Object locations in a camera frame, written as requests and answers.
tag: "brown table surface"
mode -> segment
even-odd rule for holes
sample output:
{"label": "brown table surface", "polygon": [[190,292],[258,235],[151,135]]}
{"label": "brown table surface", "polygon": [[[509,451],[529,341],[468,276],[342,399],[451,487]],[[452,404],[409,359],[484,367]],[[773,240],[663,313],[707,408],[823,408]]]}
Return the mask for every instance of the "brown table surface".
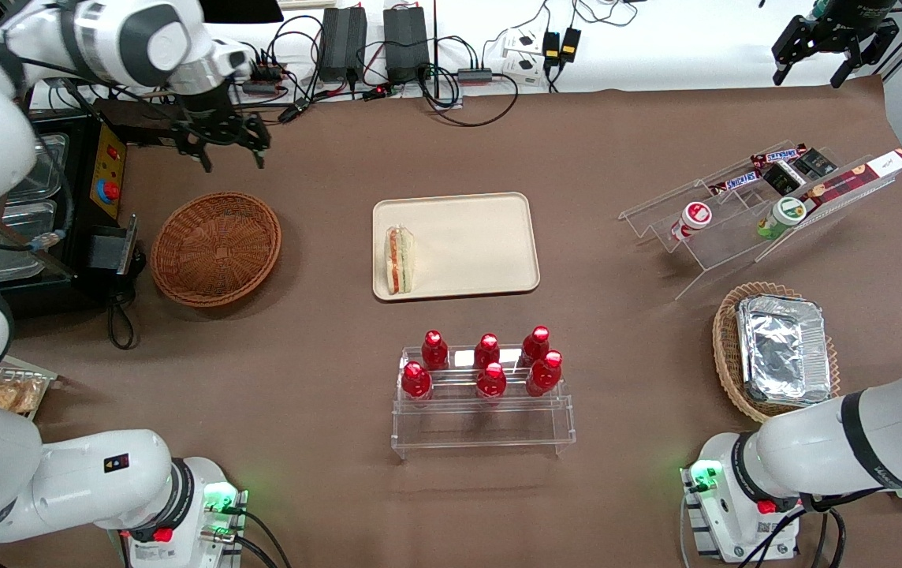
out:
{"label": "brown table surface", "polygon": [[[479,118],[505,102],[469,99],[462,112]],[[68,377],[38,414],[45,441],[154,429],[177,456],[209,457],[252,490],[295,568],[678,566],[677,468],[710,436],[756,428],[721,390],[710,344],[715,307],[742,282],[779,282],[822,306],[844,391],[902,377],[902,175],[821,240],[679,302],[692,274],[617,221],[779,140],[848,161],[897,148],[877,79],[839,91],[524,96],[484,129],[441,125],[419,100],[323,104],[271,132],[264,170],[242,148],[214,148],[212,174],[166,148],[132,150],[122,205],[152,242],[193,197],[263,198],[284,248],[256,294],[195,312],[145,273],[129,310],[135,351],[108,344],[104,317],[77,313],[25,321],[12,354]],[[376,301],[376,202],[497,191],[531,201],[538,289]],[[559,458],[436,450],[400,463],[390,410],[401,347],[431,327],[467,344],[484,331],[517,341],[537,323],[565,353],[577,443]],[[876,495],[843,513],[845,564],[902,566],[901,500]],[[805,518],[801,557],[778,565],[807,566],[817,532]],[[118,565],[93,526],[0,546],[0,560]]]}

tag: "brown wicker basket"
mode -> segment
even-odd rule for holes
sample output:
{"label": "brown wicker basket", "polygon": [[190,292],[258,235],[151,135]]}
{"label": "brown wicker basket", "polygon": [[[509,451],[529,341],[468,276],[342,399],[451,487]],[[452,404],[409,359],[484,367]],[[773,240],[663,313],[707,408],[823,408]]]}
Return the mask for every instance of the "brown wicker basket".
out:
{"label": "brown wicker basket", "polygon": [[153,280],[183,305],[227,305],[265,280],[281,241],[279,219],[261,200],[203,195],[163,223],[151,253]]}
{"label": "brown wicker basket", "polygon": [[[801,298],[790,288],[770,282],[750,282],[733,289],[721,302],[714,317],[714,363],[717,364],[717,376],[721,378],[721,386],[725,388],[732,403],[739,407],[747,417],[758,423],[765,423],[777,414],[790,413],[797,410],[794,406],[755,402],[749,395],[742,381],[742,351],[739,343],[739,320],[736,318],[736,306],[744,298],[759,294],[772,294],[789,298]],[[826,355],[829,356],[829,377],[832,381],[832,396],[840,395],[840,367],[837,366],[837,350],[833,341],[826,337]]]}

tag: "beige tray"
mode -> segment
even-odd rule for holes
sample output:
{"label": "beige tray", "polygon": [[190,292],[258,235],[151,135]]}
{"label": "beige tray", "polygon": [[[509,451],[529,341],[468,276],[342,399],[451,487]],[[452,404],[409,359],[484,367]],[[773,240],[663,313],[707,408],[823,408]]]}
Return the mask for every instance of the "beige tray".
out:
{"label": "beige tray", "polygon": [[[412,291],[390,294],[386,231],[416,238]],[[539,259],[527,198],[520,193],[390,199],[375,205],[375,296],[383,301],[527,292],[539,284]]]}

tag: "power strip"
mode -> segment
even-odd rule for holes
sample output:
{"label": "power strip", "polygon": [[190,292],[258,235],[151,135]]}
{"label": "power strip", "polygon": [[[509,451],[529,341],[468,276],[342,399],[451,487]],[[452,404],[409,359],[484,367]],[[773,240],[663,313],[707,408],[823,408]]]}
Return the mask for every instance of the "power strip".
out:
{"label": "power strip", "polygon": [[280,10],[311,10],[335,8],[338,0],[275,0]]}

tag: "acrylic display rack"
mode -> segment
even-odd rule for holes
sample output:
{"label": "acrylic display rack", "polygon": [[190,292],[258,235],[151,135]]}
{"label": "acrylic display rack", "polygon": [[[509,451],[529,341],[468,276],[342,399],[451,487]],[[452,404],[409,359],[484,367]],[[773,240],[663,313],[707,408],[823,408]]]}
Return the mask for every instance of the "acrylic display rack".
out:
{"label": "acrylic display rack", "polygon": [[[766,148],[758,154],[769,154],[773,151],[797,148],[790,140]],[[854,169],[856,166],[866,164],[872,159],[872,155],[865,155],[851,164],[841,164],[841,161],[828,148],[819,148],[820,154],[826,156],[833,164],[840,165],[836,171],[818,180],[811,181],[789,193],[790,196],[800,198],[809,189],[825,180],[837,176],[839,172]],[[713,175],[696,180],[664,195],[640,204],[621,213],[620,220],[630,223],[630,227],[637,237],[656,237],[661,242],[665,251],[675,252],[680,246],[692,255],[699,265],[700,272],[689,284],[675,297],[676,301],[682,298],[694,284],[711,274],[714,269],[724,266],[735,259],[746,259],[746,263],[757,263],[766,258],[775,249],[782,248],[786,242],[801,241],[801,234],[811,234],[812,227],[816,223],[825,223],[825,219],[840,220],[844,212],[849,212],[848,207],[855,202],[864,199],[870,194],[889,185],[895,180],[896,173],[881,177],[862,188],[830,201],[812,212],[812,215],[792,229],[784,231],[781,237],[774,241],[760,237],[756,227],[761,219],[767,215],[774,202],[780,199],[777,191],[766,181],[760,180],[749,185],[725,191],[718,195],[711,195],[708,186],[719,182],[731,180],[751,171],[750,159],[743,159],[735,165],[728,166]],[[713,220],[706,229],[697,231],[692,237],[678,241],[672,237],[671,227],[682,215],[682,209],[692,201],[701,201],[710,206]]]}
{"label": "acrylic display rack", "polygon": [[538,397],[524,388],[530,368],[520,367],[520,345],[501,345],[501,364],[508,378],[504,396],[488,402],[476,397],[472,346],[451,346],[449,367],[430,371],[433,397],[410,400],[401,390],[401,369],[422,362],[421,349],[401,353],[391,410],[391,449],[407,459],[409,450],[496,446],[553,446],[559,455],[577,441],[574,410],[565,380]]}

